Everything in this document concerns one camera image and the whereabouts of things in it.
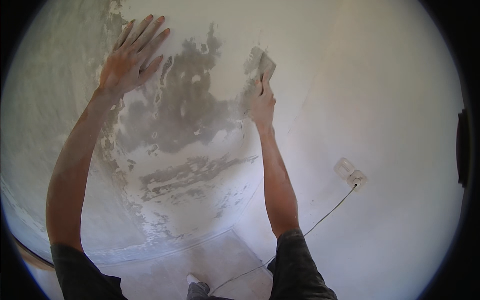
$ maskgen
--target dirty hand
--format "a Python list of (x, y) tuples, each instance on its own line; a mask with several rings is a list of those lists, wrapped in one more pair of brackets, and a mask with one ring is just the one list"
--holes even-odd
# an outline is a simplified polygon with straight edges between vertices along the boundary
[(147, 63), (167, 38), (170, 29), (165, 29), (152, 39), (165, 17), (159, 17), (147, 29), (152, 20), (153, 16), (148, 15), (129, 36), (135, 21), (131, 20), (118, 37), (103, 66), (98, 89), (113, 96), (113, 101), (145, 83), (160, 67), (163, 55), (153, 59), (148, 66)]
[(255, 82), (255, 91), (250, 98), (250, 114), (260, 134), (273, 129), (272, 122), (275, 103), (276, 100), (273, 98), (267, 70), (263, 75), (263, 79)]

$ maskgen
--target t-shirt sleeve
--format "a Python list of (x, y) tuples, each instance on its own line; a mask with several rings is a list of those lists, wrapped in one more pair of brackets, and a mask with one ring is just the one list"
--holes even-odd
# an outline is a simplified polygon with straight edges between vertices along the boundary
[(126, 299), (121, 293), (120, 278), (102, 274), (85, 253), (62, 244), (50, 248), (65, 300)]
[(278, 238), (273, 269), (270, 299), (337, 299), (318, 272), (299, 228)]

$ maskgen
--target white shoe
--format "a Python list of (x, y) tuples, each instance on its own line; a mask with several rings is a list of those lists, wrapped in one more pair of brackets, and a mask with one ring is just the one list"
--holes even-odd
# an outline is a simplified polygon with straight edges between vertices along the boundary
[(192, 282), (193, 283), (199, 283), (200, 280), (198, 280), (197, 277), (193, 276), (192, 274), (188, 274), (187, 275), (187, 282), (188, 282), (188, 284), (190, 284)]

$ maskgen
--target left arm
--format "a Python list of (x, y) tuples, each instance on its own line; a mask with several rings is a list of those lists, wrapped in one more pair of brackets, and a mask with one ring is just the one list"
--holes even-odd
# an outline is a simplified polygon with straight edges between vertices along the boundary
[(60, 243), (83, 252), (80, 222), (93, 149), (108, 111), (123, 95), (142, 85), (160, 67), (163, 56), (147, 62), (169, 35), (163, 24), (147, 16), (129, 36), (133, 20), (120, 34), (100, 75), (100, 85), (63, 145), (47, 192), (46, 220), (50, 244)]

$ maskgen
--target tiled floor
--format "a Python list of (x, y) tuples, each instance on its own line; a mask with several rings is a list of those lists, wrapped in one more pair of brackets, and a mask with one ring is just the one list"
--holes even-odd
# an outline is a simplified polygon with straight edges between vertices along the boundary
[[(186, 276), (194, 274), (213, 290), (227, 280), (250, 271), (262, 263), (229, 230), (192, 248), (158, 259), (133, 262), (99, 269), (121, 278), (122, 292), (128, 299), (184, 300)], [(33, 271), (34, 277), (51, 299), (62, 299), (54, 273)], [(259, 268), (232, 280), (215, 292), (215, 296), (236, 300), (268, 299), (272, 288), (270, 273)]]

